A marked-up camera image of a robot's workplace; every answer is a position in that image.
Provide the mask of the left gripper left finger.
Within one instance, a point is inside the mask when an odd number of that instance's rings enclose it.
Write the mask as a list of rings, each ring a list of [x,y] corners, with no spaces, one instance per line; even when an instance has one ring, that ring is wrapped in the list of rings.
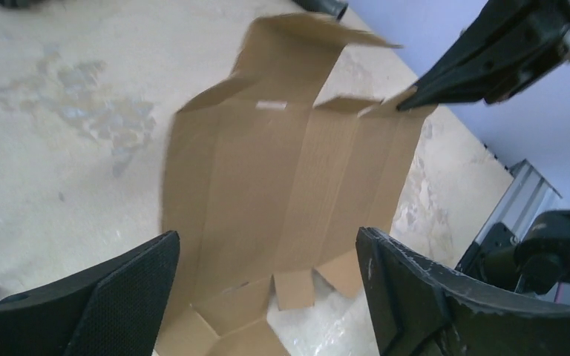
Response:
[[[168,231],[0,300],[0,355],[151,355],[180,256]]]

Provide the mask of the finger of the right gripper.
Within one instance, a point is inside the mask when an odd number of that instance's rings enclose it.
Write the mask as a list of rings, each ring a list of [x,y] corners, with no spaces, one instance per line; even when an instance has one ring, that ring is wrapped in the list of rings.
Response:
[[[504,102],[570,62],[570,1],[490,0],[399,111]]]

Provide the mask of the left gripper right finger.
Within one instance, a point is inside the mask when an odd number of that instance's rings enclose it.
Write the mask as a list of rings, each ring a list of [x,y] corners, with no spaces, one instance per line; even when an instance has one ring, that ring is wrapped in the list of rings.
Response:
[[[570,355],[570,306],[490,286],[377,228],[356,237],[381,355]]]

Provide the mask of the brown cardboard box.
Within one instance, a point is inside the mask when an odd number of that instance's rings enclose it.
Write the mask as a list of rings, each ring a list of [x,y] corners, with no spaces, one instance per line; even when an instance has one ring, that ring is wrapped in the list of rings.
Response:
[[[392,99],[316,98],[347,45],[385,46],[330,16],[255,19],[230,76],[174,116],[163,230],[180,261],[160,355],[285,355],[266,320],[315,302],[317,271],[344,296],[361,289],[355,238],[389,228],[433,108]]]

